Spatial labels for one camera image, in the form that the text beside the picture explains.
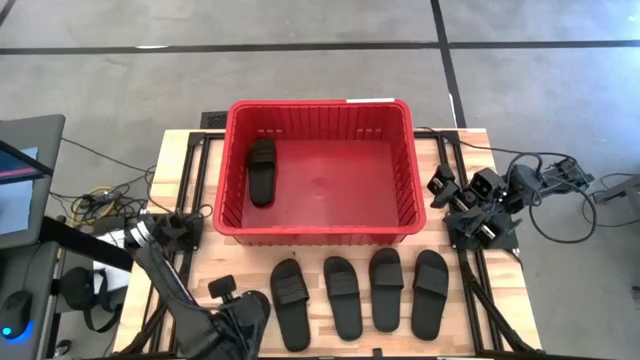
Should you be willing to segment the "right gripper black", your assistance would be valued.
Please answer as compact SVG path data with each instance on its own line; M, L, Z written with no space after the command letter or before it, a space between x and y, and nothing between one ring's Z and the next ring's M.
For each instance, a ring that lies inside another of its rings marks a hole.
M443 222L451 244L460 249L488 249L506 233L506 225L499 223L503 214L502 200L483 201L471 191L470 183L459 186L449 165L439 165L429 191L434 199L431 208L449 207Z

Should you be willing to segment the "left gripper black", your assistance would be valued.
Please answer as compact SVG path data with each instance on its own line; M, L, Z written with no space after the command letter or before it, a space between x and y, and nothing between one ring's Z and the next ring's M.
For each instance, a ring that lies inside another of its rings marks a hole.
M214 314L240 340L245 350L259 350L269 320L271 306L266 295L250 290L234 297L237 289L232 275L226 275L208 284L210 296L220 298L222 304Z

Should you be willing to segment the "black slide sandal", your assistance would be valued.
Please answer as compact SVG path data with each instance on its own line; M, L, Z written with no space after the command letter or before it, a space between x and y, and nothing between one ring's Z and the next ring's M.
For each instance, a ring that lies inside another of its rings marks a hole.
M343 257L331 256L324 262L327 298L338 336L355 341L363 332L360 291L357 274Z
M448 298L449 271L443 257L423 250L417 257L412 283L411 330L419 339L435 340Z
M270 290L285 348L290 352L307 349L311 342L307 312L309 293L295 259L283 260L275 266Z
M374 326L380 332L393 332L400 323L404 288L400 256L394 248L383 248L373 255L369 263L369 280Z
M273 138L258 138L249 148L246 166L249 196L254 206L270 206L275 200L277 152Z

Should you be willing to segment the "red plastic bin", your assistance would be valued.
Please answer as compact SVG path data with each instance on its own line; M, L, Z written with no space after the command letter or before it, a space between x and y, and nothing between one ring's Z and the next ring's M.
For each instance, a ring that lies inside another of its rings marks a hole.
M250 200L246 158L273 138L275 200ZM409 106L245 100L228 112L213 210L242 245L387 245L426 222Z

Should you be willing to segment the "white paper sheet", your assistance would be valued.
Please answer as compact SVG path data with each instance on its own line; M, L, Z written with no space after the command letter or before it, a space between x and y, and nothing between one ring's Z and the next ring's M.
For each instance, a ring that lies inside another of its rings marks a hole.
M124 241L125 241L125 231L114 230L114 231L105 233L101 236L98 236L97 239L103 242L107 242L111 245L117 246L119 248L123 248ZM106 279L107 279L108 292L125 288L129 284L130 277L131 277L130 271L121 270L119 268L116 268L98 261L93 261L93 269L103 270L105 272Z

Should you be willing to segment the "grey metal stand leg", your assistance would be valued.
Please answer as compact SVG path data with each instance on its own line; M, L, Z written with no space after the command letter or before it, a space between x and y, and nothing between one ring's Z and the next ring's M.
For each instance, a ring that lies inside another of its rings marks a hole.
M613 173L613 176L627 176L627 179L598 193L595 202L604 204L614 198L627 197L633 206L640 208L640 173Z

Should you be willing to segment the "black desk bar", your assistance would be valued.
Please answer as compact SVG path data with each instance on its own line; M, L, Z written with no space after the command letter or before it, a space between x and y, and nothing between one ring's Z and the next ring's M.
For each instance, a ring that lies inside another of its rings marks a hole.
M42 220L39 241L56 242L62 248L123 271L130 272L133 267L133 258L124 249L49 217Z

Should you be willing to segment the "black floor grate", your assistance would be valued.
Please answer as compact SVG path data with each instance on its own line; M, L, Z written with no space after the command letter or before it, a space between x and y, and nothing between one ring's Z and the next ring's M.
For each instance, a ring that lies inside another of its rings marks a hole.
M227 125L227 111L209 111L201 113L201 129L225 129Z

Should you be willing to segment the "grey desk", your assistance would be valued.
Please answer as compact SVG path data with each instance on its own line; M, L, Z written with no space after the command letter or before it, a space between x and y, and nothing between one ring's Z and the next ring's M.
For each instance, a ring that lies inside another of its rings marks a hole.
M0 309L16 291L32 295L26 330L15 339L0 333L0 360L42 360L53 353L59 326L57 298L51 293L57 253L53 243L0 250Z

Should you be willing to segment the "black computer mouse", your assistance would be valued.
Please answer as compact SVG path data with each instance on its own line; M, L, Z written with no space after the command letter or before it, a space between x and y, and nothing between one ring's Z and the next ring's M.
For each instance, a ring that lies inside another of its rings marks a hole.
M0 335L7 340L22 336L30 322L33 295L19 290L9 295L0 306Z

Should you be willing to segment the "grey monitor with blue screen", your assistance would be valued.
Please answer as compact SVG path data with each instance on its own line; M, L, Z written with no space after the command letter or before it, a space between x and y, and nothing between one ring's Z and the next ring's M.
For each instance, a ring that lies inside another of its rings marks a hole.
M18 149L37 147L37 160L54 169L64 124L65 117L61 114L0 120L0 140ZM0 235L0 249L28 246L38 241L51 182L51 177L34 181L28 227L23 231Z

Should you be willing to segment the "black metal frame rails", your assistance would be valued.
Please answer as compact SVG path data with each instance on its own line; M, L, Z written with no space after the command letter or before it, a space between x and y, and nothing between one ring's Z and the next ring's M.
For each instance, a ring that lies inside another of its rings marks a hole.
M190 215L194 215L202 205L202 190L204 186L204 176L206 173L207 161L209 157L210 143L212 140L220 139L224 139L223 133L189 133L186 142L185 159L183 161L183 169L180 177L175 209L173 212L168 213L168 216L175 215L177 218L181 218L187 229L186 239L178 239L171 244L167 244L170 264L173 264L175 257L179 253L182 254L182 263L178 271L178 277L185 286L187 286L189 283L194 252L199 249L200 239L204 227L203 218L190 218ZM198 146L201 146L202 149L199 164L197 165L193 203L190 206L191 214L189 215L184 212L184 209L192 172L192 165L194 162L194 152ZM158 300L155 310L150 315L144 315L143 319L145 320L145 323L142 324L140 332L133 338L129 345L117 352L117 355L119 357L131 355L134 360L142 360L144 356L142 351L144 350L147 343L150 343L149 355L155 356L157 358L160 358L162 355L164 355L164 352L158 351L158 346L167 313L167 304L162 300Z
M451 167L457 185L463 187L471 182L463 160L464 142L457 132L427 128L415 131L414 137L435 139L439 165ZM458 260L474 354L493 356L495 359L516 359L541 354L541 349L530 346L522 339L494 303L484 256L488 249L472 251L456 248L451 244L448 231L447 235Z

